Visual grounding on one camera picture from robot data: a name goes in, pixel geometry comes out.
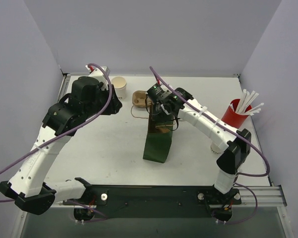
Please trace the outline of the white paper cups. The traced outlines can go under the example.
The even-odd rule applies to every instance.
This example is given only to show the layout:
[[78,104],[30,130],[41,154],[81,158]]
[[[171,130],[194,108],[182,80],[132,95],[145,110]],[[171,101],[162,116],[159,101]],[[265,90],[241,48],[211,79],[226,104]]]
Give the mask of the white paper cups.
[[125,99],[127,95],[127,82],[125,78],[116,76],[111,80],[112,85],[115,88],[116,95],[119,99]]

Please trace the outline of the green paper bag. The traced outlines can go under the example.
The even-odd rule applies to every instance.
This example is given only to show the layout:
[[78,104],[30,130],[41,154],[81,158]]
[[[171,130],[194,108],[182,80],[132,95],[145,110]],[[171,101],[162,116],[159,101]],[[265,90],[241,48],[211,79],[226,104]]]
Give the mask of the green paper bag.
[[[147,117],[136,116],[133,110],[147,109],[149,115]],[[169,155],[172,143],[174,125],[176,124],[173,115],[158,115],[151,105],[133,105],[131,114],[137,119],[146,119],[148,121],[148,129],[145,139],[145,147],[143,159],[151,162],[165,163]]]

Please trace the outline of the white paper cup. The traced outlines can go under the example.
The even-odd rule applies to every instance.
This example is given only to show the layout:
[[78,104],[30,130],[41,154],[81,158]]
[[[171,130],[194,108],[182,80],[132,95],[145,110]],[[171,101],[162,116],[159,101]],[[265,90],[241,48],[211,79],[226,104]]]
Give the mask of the white paper cup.
[[213,142],[211,143],[210,149],[215,154],[221,154],[222,153],[222,150]]

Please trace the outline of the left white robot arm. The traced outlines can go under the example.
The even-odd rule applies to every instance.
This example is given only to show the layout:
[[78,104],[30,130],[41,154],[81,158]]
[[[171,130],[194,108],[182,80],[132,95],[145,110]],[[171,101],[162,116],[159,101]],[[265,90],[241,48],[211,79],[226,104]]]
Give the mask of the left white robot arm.
[[0,192],[22,211],[41,215],[53,203],[92,198],[92,186],[82,178],[45,183],[44,179],[63,147],[76,131],[100,115],[117,114],[122,103],[107,76],[81,76],[72,90],[52,105],[45,115],[33,150],[18,172],[0,183]]

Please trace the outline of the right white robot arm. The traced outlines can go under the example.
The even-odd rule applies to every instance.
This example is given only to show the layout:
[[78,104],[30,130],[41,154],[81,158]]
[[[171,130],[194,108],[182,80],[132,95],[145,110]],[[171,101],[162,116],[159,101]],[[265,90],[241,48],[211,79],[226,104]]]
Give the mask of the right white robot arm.
[[153,102],[158,118],[172,115],[181,119],[206,135],[220,152],[216,164],[219,168],[214,188],[227,194],[237,180],[241,165],[250,154],[251,133],[228,125],[213,114],[183,88],[174,92],[158,84],[146,91],[146,96]]

